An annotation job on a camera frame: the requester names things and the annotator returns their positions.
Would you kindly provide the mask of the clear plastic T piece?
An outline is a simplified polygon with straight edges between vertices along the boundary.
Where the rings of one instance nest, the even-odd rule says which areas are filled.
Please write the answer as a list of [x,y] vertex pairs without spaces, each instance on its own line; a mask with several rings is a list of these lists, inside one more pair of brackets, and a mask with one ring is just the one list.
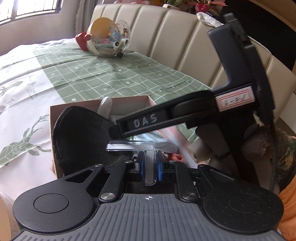
[[157,168],[156,168],[156,149],[152,141],[110,141],[106,150],[108,152],[131,151],[137,152],[137,158],[134,162],[136,173],[140,173],[145,186],[153,186],[156,184]]

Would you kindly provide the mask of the blue wet wipes pack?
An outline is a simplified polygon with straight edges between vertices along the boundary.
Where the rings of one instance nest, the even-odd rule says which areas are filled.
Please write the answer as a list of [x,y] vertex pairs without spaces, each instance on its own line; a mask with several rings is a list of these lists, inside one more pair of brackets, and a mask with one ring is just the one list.
[[173,141],[171,141],[159,131],[123,137],[119,131],[118,124],[115,124],[109,128],[109,136],[111,141],[152,141],[155,144],[156,151],[162,151],[165,153],[177,153],[179,150],[178,145],[176,145]]

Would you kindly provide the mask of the cardboard tape roll core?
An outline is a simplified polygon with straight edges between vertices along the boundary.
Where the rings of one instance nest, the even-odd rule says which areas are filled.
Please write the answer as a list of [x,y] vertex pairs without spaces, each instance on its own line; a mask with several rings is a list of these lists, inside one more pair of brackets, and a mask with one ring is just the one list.
[[215,156],[213,150],[201,138],[188,145],[188,152],[197,164]]

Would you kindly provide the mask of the round transparent toy bag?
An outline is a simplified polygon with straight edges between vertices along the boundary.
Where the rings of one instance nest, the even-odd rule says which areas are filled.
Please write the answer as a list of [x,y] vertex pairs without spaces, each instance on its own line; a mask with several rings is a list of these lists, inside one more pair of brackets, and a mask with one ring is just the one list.
[[75,40],[84,52],[95,56],[122,58],[130,41],[130,26],[124,20],[98,18],[90,24],[86,32],[77,34]]

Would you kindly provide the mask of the white cloth on sofa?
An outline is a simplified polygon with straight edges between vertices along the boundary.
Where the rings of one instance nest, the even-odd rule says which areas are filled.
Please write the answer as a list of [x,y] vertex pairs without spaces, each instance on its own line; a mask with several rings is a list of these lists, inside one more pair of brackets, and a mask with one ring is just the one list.
[[197,16],[199,21],[201,21],[202,23],[204,23],[205,25],[208,25],[210,27],[217,28],[217,27],[220,27],[220,26],[223,25],[223,23],[216,20],[215,18],[208,15],[207,13],[198,12],[198,13],[196,13],[196,16]]

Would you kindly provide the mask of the beige upholstered sofa back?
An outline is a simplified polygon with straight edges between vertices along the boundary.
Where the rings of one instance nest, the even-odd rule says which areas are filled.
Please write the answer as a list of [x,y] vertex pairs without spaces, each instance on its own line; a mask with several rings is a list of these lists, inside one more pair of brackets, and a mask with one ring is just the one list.
[[92,19],[124,20],[131,29],[136,73],[127,80],[106,75],[100,89],[104,96],[148,95],[155,102],[223,85],[226,74],[210,41],[210,27],[195,15],[140,4],[99,4]]

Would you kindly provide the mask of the green white tablecloth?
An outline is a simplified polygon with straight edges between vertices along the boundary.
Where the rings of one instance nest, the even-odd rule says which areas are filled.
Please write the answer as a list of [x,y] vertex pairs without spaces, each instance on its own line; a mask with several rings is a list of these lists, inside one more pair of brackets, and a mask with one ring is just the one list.
[[50,107],[147,95],[161,103],[207,86],[142,54],[95,57],[73,39],[21,45],[1,56],[1,192],[16,199],[55,179]]

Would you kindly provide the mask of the red leaf plant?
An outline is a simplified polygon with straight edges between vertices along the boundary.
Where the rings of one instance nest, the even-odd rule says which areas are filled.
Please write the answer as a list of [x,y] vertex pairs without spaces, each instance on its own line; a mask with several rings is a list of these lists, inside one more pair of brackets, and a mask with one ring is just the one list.
[[227,6],[225,1],[211,1],[211,0],[196,0],[189,1],[189,4],[194,7],[196,13],[208,13],[218,16],[222,8]]

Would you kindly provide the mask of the grey curtain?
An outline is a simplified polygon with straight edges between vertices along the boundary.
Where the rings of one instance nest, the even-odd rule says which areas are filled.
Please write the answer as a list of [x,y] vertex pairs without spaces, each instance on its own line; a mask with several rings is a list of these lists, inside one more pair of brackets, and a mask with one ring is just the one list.
[[75,16],[74,35],[84,32],[88,29],[95,7],[101,4],[100,0],[80,0],[78,10]]

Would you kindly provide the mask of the potted green plant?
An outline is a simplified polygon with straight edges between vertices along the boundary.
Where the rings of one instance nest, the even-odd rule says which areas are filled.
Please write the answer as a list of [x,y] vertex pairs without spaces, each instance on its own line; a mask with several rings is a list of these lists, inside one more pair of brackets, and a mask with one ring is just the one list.
[[166,0],[164,1],[163,8],[180,10],[180,5],[183,0]]

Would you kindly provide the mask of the window with black bars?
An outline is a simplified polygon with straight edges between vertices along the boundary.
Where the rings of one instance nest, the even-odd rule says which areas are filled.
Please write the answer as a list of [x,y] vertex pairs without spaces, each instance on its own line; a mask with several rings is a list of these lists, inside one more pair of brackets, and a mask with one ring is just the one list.
[[15,20],[59,13],[62,0],[3,0],[1,1],[1,25]]

